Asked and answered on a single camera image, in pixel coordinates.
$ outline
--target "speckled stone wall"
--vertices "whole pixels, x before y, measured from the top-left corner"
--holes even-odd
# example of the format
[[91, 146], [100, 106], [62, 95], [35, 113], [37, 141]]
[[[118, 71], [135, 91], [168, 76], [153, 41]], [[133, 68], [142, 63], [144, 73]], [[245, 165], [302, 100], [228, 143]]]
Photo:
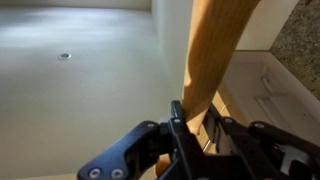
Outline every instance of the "speckled stone wall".
[[300, 0], [271, 53], [320, 100], [320, 1]]

